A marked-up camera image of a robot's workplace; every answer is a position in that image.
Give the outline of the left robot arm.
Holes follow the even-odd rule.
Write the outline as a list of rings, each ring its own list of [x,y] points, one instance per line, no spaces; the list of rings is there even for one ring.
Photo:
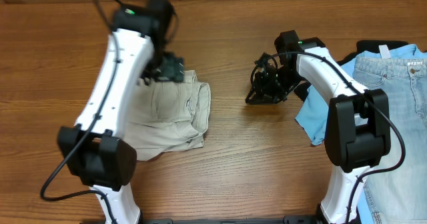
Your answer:
[[[169,0],[148,0],[144,7],[120,3],[106,23],[107,52],[89,101],[75,125],[58,132],[60,166],[97,196],[104,223],[143,221],[130,185],[137,153],[124,140],[125,124],[138,82],[183,81],[183,59],[165,51],[176,15]]]

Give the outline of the beige shorts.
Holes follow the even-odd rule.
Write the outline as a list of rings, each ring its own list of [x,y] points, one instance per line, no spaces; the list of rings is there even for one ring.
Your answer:
[[[140,83],[129,103],[125,142],[139,161],[203,147],[210,109],[210,86],[194,70],[185,71],[181,83]]]

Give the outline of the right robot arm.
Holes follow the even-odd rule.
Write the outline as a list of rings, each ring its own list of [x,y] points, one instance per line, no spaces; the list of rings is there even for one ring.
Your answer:
[[[388,98],[352,79],[317,37],[286,31],[274,41],[277,53],[255,62],[249,105],[277,104],[307,81],[328,104],[324,145],[333,169],[315,215],[287,216],[284,223],[358,223],[363,183],[390,152]]]

